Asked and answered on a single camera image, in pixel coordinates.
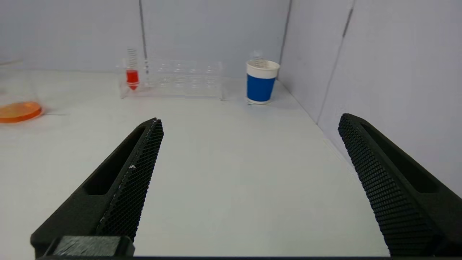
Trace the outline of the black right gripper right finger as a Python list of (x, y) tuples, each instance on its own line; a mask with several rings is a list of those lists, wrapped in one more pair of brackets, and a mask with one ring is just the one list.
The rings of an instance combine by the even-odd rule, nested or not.
[(462, 200), (366, 120), (338, 132), (392, 257), (461, 257)]

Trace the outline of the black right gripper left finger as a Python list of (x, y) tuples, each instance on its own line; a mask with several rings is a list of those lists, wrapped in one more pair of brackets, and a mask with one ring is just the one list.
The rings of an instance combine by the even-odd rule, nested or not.
[(163, 136), (158, 118), (137, 126), (31, 234), (35, 257), (132, 257)]

